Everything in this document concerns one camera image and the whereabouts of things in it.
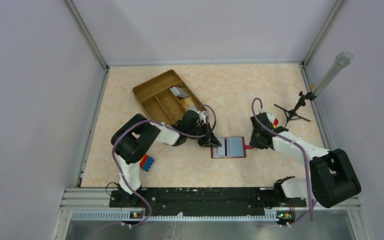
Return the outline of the red leather card holder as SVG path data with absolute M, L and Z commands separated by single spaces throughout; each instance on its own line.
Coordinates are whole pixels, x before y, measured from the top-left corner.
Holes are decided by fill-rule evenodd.
M 253 146 L 245 143 L 245 138 L 243 136 L 235 137 L 222 137 L 228 138 L 228 157 L 227 158 L 218 158 L 218 159 L 234 159 L 234 158 L 246 158 L 247 150 L 254 149 Z

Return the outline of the grey credit cards stack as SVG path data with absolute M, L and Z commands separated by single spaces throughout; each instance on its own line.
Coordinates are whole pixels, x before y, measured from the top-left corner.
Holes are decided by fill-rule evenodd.
M 170 88 L 170 91 L 177 97 L 177 98 L 181 98 L 181 99 L 184 99 L 184 98 L 189 98 L 190 95 L 188 94 L 188 92 L 181 88 L 181 87 L 177 87 L 177 86 L 173 86 Z

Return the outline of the brown woven divided tray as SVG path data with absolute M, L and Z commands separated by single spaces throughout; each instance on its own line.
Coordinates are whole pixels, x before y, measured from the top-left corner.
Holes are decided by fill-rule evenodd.
M 202 105 L 202 102 L 173 69 L 133 87 L 132 92 L 149 119 L 173 125 L 182 119 L 187 108 L 182 105 L 180 98 L 172 93 L 172 87 L 184 89 L 195 107 Z

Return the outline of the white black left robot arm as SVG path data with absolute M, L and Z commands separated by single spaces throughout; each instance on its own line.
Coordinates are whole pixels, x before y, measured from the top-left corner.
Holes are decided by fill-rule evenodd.
M 134 115 L 110 140 L 120 176 L 121 200 L 129 207 L 140 202 L 140 164 L 154 143 L 177 147 L 194 139 L 200 147 L 220 147 L 222 144 L 213 133 L 215 126 L 215 122 L 208 123 L 203 111 L 193 107 L 172 125 L 147 119 L 140 113 Z

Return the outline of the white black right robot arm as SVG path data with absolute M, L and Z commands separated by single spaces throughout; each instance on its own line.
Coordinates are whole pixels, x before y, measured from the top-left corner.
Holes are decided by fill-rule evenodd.
M 344 150 L 321 148 L 295 136 L 285 127 L 275 127 L 276 118 L 267 112 L 260 112 L 250 120 L 250 146 L 286 154 L 307 171 L 305 178 L 286 177 L 275 184 L 279 188 L 273 192 L 277 205 L 287 206 L 294 198 L 304 198 L 331 208 L 361 193 L 360 181 Z

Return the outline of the gold cards in tray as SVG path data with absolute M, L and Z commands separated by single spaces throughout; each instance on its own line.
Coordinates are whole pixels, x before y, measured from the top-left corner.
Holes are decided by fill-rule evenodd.
M 180 103 L 186 111 L 189 110 L 190 108 L 195 107 L 195 104 L 193 103 L 193 100 L 191 97 L 181 98 Z

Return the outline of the yellow red emergency stop button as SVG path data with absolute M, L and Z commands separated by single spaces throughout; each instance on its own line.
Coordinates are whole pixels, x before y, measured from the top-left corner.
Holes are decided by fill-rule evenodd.
M 276 128 L 278 126 L 278 124 L 279 124 L 279 120 L 277 118 L 275 118 L 273 123 L 272 123 L 273 127 Z

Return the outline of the black mini tripod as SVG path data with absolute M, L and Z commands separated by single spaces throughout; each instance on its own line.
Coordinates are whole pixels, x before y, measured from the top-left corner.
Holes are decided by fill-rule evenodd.
M 296 103 L 296 105 L 294 106 L 293 109 L 286 109 L 284 107 L 281 107 L 280 105 L 278 104 L 273 104 L 275 107 L 281 109 L 286 117 L 286 123 L 284 124 L 284 127 L 286 127 L 288 125 L 289 122 L 291 121 L 296 121 L 296 120 L 304 120 L 306 122 L 311 122 L 310 119 L 307 119 L 301 115 L 299 115 L 297 113 L 297 111 L 299 110 L 300 107 L 304 107 L 306 106 L 306 100 L 309 100 L 309 101 L 313 101 L 316 99 L 316 95 L 314 95 L 311 91 L 307 92 L 306 94 L 303 93 L 303 91 L 301 91 L 299 93 L 299 99 Z

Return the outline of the yellow red blue toy block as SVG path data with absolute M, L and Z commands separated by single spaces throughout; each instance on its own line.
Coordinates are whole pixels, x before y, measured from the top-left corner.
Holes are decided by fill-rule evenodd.
M 148 172 L 151 169 L 154 162 L 155 162 L 154 158 L 146 154 L 140 160 L 140 164 L 139 164 L 140 169 L 145 172 Z

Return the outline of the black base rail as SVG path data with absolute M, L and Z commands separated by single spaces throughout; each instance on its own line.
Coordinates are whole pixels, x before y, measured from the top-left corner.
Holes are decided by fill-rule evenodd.
M 113 190 L 111 208 L 144 208 L 153 217 L 262 216 L 273 208 L 306 207 L 301 198 L 286 198 L 279 190 L 260 187 L 148 187 L 137 194 Z

